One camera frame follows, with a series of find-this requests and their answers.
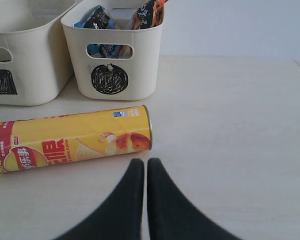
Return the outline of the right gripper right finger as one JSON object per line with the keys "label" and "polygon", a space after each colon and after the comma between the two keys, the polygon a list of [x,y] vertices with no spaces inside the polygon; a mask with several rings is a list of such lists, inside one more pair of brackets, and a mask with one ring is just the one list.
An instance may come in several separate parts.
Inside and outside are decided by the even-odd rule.
{"label": "right gripper right finger", "polygon": [[238,240],[198,210],[159,158],[147,162],[147,215],[152,240]]}

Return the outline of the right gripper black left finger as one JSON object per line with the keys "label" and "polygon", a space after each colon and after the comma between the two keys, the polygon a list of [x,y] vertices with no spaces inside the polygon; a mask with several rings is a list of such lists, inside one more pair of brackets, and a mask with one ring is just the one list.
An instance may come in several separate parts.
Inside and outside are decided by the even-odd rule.
{"label": "right gripper black left finger", "polygon": [[140,240],[145,167],[130,161],[110,195],[88,217],[58,236],[58,240]]}

